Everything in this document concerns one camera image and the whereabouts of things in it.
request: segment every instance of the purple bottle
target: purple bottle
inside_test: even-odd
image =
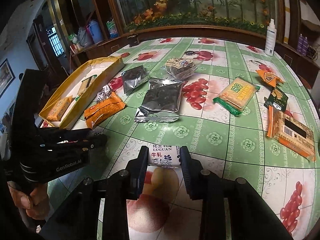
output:
[[[301,54],[303,56],[305,56],[307,54],[308,47],[309,47],[308,39],[307,39],[307,37],[304,37],[303,43],[302,43],[302,50],[301,50]]]
[[[301,53],[302,50],[302,43],[303,43],[303,36],[300,34],[298,38],[298,46],[297,46],[297,52]]]

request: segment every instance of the metal screw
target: metal screw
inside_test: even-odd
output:
[[[207,170],[207,169],[203,169],[203,170],[201,170],[200,172],[201,172],[201,174],[204,175],[204,176],[208,176],[208,175],[210,174],[210,171]]]
[[[119,171],[119,175],[120,175],[121,177],[128,176],[128,174],[129,174],[129,172],[128,172],[127,170],[121,170],[121,171]]]
[[[83,184],[85,184],[85,185],[89,185],[89,184],[91,184],[91,183],[93,182],[93,179],[91,179],[91,178],[85,178],[82,182],[83,182]]]
[[[237,182],[242,185],[247,183],[246,179],[244,178],[237,178]]]

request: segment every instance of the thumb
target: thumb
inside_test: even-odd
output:
[[[32,199],[28,195],[13,188],[9,183],[8,186],[11,193],[11,197],[16,207],[24,209],[30,209],[33,207]]]

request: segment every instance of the white bottle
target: white bottle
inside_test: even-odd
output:
[[[277,35],[277,30],[275,27],[275,21],[274,19],[271,19],[269,26],[267,28],[267,38],[266,38],[266,45],[264,49],[264,53],[269,56],[273,56],[273,51],[276,45],[276,35]]]

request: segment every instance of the barcode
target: barcode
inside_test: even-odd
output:
[[[287,135],[293,137],[293,136],[292,136],[292,130],[290,130],[290,129],[287,128],[286,126],[284,126],[284,132],[285,132]]]

